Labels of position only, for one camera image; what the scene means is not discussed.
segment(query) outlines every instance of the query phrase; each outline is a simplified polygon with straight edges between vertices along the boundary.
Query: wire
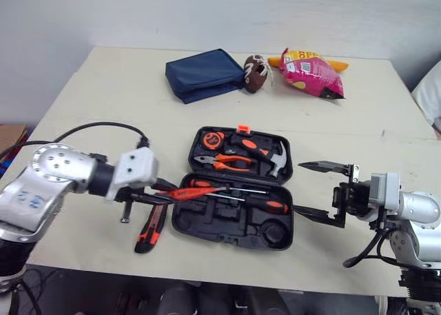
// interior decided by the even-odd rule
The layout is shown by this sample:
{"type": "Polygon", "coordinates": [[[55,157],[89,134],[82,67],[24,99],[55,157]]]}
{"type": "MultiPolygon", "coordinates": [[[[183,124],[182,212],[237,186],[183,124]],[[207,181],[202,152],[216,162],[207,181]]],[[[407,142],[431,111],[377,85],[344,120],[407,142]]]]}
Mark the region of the wire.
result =
{"type": "Polygon", "coordinates": [[[376,235],[372,238],[372,240],[366,246],[366,248],[361,253],[359,253],[359,255],[353,258],[348,258],[345,262],[343,262],[343,267],[351,268],[354,265],[358,264],[364,258],[367,258],[368,253],[375,247],[375,245],[378,243],[381,237],[382,237],[382,230],[378,230],[376,235]]]}
{"type": "Polygon", "coordinates": [[[43,294],[43,282],[44,282],[45,276],[44,276],[44,273],[41,270],[38,270],[38,269],[28,269],[28,270],[26,270],[25,274],[23,275],[23,280],[25,280],[26,274],[28,275],[30,272],[37,273],[37,276],[38,276],[38,279],[39,279],[39,283],[38,284],[33,285],[33,286],[30,287],[30,289],[34,289],[36,287],[39,287],[39,293],[38,293],[38,296],[37,296],[37,301],[38,301],[39,298],[40,298],[40,295],[43,294]]]}
{"type": "Polygon", "coordinates": [[[51,141],[24,141],[23,143],[17,143],[0,152],[0,159],[7,155],[9,152],[15,150],[16,148],[22,148],[29,145],[45,145],[50,143],[51,141]]]}
{"type": "MultiPolygon", "coordinates": [[[[377,257],[379,259],[381,259],[382,261],[384,261],[385,263],[388,263],[390,265],[395,265],[396,267],[406,268],[409,270],[416,270],[416,271],[420,271],[420,272],[432,272],[433,270],[431,270],[431,269],[420,268],[420,267],[417,267],[416,265],[408,265],[406,263],[400,263],[400,262],[397,262],[397,260],[394,258],[389,258],[388,256],[383,256],[381,254],[381,247],[382,247],[384,241],[386,240],[388,235],[390,235],[392,232],[394,232],[396,230],[399,230],[399,229],[398,228],[389,229],[389,230],[383,232],[381,239],[378,241],[378,244],[377,244],[377,257]]],[[[441,277],[434,276],[434,278],[435,278],[435,280],[441,282],[441,277]]]]}
{"type": "MultiPolygon", "coordinates": [[[[397,262],[396,259],[391,258],[389,256],[384,256],[384,255],[381,254],[381,248],[382,248],[382,245],[383,245],[384,241],[386,240],[388,235],[390,235],[392,232],[394,232],[396,230],[399,230],[399,228],[383,230],[380,233],[380,240],[377,243],[377,249],[376,249],[377,255],[365,255],[365,256],[363,256],[362,259],[373,258],[373,259],[376,259],[376,260],[381,260],[381,261],[383,261],[385,263],[388,263],[390,265],[394,265],[396,267],[405,268],[405,269],[408,269],[408,270],[415,270],[415,271],[418,271],[418,272],[425,272],[425,273],[432,273],[432,272],[434,272],[434,270],[431,270],[431,269],[428,269],[428,268],[420,268],[420,267],[417,267],[415,265],[408,265],[406,263],[397,262]]],[[[438,281],[438,282],[441,283],[441,277],[439,277],[439,276],[432,276],[431,278],[433,278],[435,281],[438,281]]]]}
{"type": "Polygon", "coordinates": [[[129,129],[132,131],[135,131],[137,134],[139,134],[142,138],[147,138],[144,133],[142,131],[140,131],[138,128],[136,127],[132,127],[131,125],[128,124],[124,124],[124,123],[117,123],[117,122],[95,122],[95,123],[88,123],[88,124],[83,124],[80,125],[76,128],[73,128],[67,132],[65,132],[64,134],[62,134],[60,137],[56,138],[54,140],[54,143],[58,143],[60,141],[62,141],[64,138],[66,138],[67,136],[70,136],[71,134],[86,129],[86,128],[91,128],[91,127],[97,127],[99,125],[108,125],[108,126],[112,126],[112,127],[120,127],[120,128],[125,128],[125,129],[129,129]]]}
{"type": "Polygon", "coordinates": [[[35,313],[37,315],[41,315],[40,306],[37,303],[37,300],[35,300],[35,296],[32,293],[32,290],[30,289],[29,285],[26,284],[25,281],[20,281],[20,285],[23,286],[23,289],[25,290],[26,294],[28,295],[30,302],[32,303],[32,306],[34,307],[35,313]]]}

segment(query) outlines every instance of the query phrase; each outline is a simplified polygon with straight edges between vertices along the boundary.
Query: brown football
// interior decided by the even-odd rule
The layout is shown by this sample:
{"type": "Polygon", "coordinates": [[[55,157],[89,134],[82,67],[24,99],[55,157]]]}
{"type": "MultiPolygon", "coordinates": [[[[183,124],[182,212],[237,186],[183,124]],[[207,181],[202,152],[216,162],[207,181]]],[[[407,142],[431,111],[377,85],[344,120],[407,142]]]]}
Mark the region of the brown football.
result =
{"type": "Polygon", "coordinates": [[[256,93],[268,77],[268,65],[261,55],[254,54],[247,58],[245,69],[245,89],[250,93],[256,93]]]}

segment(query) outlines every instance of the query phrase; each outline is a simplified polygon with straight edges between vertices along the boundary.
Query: robotic arm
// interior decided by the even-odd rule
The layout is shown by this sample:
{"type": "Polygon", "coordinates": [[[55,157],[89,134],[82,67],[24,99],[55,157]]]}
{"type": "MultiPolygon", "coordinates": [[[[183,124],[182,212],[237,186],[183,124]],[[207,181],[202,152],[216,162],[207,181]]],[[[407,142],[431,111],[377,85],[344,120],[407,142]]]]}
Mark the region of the robotic arm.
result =
{"type": "Polygon", "coordinates": [[[359,255],[343,265],[352,267],[364,258],[379,258],[401,267],[400,286],[407,287],[410,314],[441,314],[441,205],[432,194],[401,191],[400,175],[395,172],[372,174],[370,181],[359,182],[358,165],[328,161],[301,163],[319,172],[339,172],[349,177],[347,183],[334,188],[334,218],[328,212],[295,207],[313,221],[345,226],[346,213],[369,222],[377,232],[359,255]],[[389,238],[395,258],[381,254],[383,241],[389,238]],[[377,244],[377,256],[368,253],[377,244]]]}
{"type": "Polygon", "coordinates": [[[49,143],[37,148],[27,168],[1,191],[0,314],[8,313],[8,294],[20,282],[31,251],[59,213],[67,193],[88,192],[118,202],[172,202],[160,194],[144,193],[145,186],[174,187],[157,178],[158,161],[148,147],[122,154],[115,166],[106,161],[101,154],[49,143]],[[1,300],[6,301],[3,307],[1,300]]]}

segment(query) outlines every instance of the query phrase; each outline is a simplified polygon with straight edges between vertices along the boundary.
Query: white table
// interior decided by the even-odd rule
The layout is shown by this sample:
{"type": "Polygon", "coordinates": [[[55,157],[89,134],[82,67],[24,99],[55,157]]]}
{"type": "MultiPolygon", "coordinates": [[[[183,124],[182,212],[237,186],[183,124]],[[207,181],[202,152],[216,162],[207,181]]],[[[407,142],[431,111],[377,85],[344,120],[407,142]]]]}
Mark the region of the white table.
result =
{"type": "MultiPolygon", "coordinates": [[[[187,155],[199,127],[250,125],[286,137],[294,163],[329,160],[359,163],[360,178],[397,171],[404,190],[441,196],[441,145],[388,61],[342,59],[346,100],[326,101],[285,85],[278,71],[271,88],[254,95],[235,91],[189,105],[172,94],[165,63],[193,52],[95,48],[72,76],[33,139],[53,139],[79,124],[118,121],[135,125],[152,140],[160,176],[178,183],[190,171],[187,155]]],[[[248,54],[233,54],[242,64],[248,54]]],[[[98,127],[66,143],[84,152],[117,160],[137,136],[127,130],[98,127]]],[[[23,168],[32,149],[23,149],[0,184],[23,168]]],[[[332,188],[343,175],[294,168],[285,184],[297,205],[333,212],[332,188]]],[[[405,296],[399,270],[375,260],[353,269],[342,262],[358,254],[373,232],[352,216],[345,229],[295,217],[294,243],[284,252],[247,250],[180,234],[169,218],[149,254],[135,254],[134,243],[150,206],[135,204],[132,222],[119,223],[123,206],[88,194],[66,197],[62,213],[32,253],[40,265],[139,276],[181,278],[243,285],[348,294],[405,296]]],[[[389,253],[388,245],[384,246],[389,253]]]]}

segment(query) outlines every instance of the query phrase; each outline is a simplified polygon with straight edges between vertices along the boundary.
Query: navy bag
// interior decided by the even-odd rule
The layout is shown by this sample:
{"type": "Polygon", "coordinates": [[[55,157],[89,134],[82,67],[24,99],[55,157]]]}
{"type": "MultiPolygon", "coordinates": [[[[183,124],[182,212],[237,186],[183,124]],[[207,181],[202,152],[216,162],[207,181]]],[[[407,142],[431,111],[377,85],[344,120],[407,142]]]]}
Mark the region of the navy bag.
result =
{"type": "Polygon", "coordinates": [[[165,76],[173,93],[184,103],[192,103],[241,89],[245,72],[219,48],[167,62],[165,76]]]}

